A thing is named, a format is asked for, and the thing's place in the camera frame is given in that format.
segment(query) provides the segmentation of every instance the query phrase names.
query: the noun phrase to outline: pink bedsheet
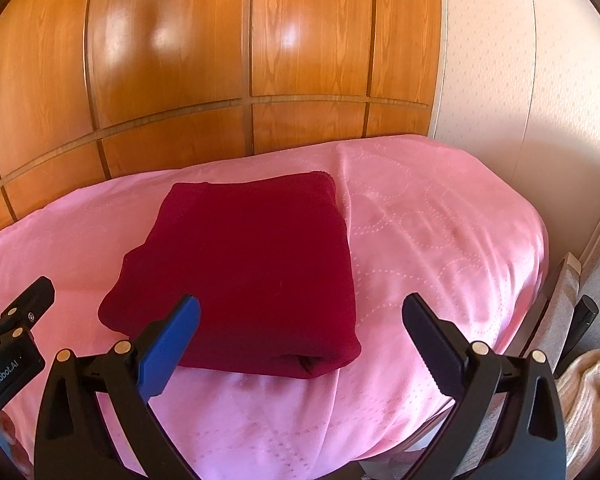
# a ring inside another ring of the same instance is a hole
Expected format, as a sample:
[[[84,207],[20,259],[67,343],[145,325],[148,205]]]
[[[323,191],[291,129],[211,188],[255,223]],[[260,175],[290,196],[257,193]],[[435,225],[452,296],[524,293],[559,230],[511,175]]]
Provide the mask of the pink bedsheet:
[[[100,301],[175,182],[311,170],[327,171],[338,187],[360,357],[308,381],[178,368],[151,406],[203,480],[308,480],[390,449],[446,403],[402,326],[405,295],[419,292],[467,339],[501,351],[546,265],[544,225],[532,206],[472,156],[433,140],[332,142],[75,191],[0,233],[0,311],[44,274],[56,304],[34,336],[47,370],[62,348],[105,352],[121,335],[98,322]],[[6,409],[30,456],[46,375]],[[106,398],[102,407],[125,463],[137,468]]]

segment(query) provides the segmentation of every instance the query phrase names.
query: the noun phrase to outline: folded red garment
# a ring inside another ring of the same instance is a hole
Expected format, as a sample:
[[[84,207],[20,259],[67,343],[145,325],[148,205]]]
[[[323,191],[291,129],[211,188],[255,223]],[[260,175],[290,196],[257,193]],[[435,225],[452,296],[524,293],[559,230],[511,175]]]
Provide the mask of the folded red garment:
[[[352,362],[354,285],[331,176],[175,184],[98,316],[135,338],[184,294],[202,319],[181,366],[308,379]]]

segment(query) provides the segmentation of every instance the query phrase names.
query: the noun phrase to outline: round metal joint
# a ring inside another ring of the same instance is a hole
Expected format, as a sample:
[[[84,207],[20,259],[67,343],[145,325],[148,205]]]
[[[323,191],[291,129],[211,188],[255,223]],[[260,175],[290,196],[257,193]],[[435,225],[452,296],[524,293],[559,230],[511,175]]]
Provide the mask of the round metal joint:
[[[533,352],[531,352],[531,357],[536,363],[546,362],[546,355],[542,350],[534,350]]]
[[[116,354],[126,354],[131,350],[131,343],[129,341],[118,341],[113,347]]]
[[[65,361],[69,360],[69,357],[71,357],[71,351],[70,350],[61,350],[58,352],[58,354],[56,354],[56,359],[58,361],[60,361],[61,363],[64,363]]]
[[[489,353],[489,345],[487,345],[487,343],[483,343],[482,341],[476,341],[471,343],[471,350],[478,355],[487,355]]]

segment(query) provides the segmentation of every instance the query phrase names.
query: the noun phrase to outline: beige knitted cloth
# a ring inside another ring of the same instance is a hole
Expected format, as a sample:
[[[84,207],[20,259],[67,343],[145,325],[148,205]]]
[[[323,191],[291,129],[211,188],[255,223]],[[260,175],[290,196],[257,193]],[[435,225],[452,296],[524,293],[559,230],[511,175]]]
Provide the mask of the beige knitted cloth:
[[[567,480],[573,480],[600,446],[600,350],[578,357],[556,385],[567,437]]]

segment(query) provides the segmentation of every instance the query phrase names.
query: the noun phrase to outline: metal pin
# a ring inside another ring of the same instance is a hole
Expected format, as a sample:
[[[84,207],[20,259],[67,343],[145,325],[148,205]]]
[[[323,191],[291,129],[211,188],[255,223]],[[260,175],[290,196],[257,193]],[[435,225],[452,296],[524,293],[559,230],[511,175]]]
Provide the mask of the metal pin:
[[[69,357],[71,357],[71,352],[69,350],[61,350],[58,352],[58,354],[56,354],[56,359],[58,359],[58,361],[60,361],[61,363],[64,363],[65,361],[69,360]]]
[[[546,362],[546,355],[541,350],[534,350],[533,352],[531,352],[531,357],[536,363]]]
[[[489,353],[489,345],[487,345],[487,343],[483,343],[482,341],[476,341],[472,343],[471,348],[474,353],[478,355],[487,355]]]
[[[131,350],[131,343],[129,341],[118,341],[113,349],[116,354],[126,354]]]

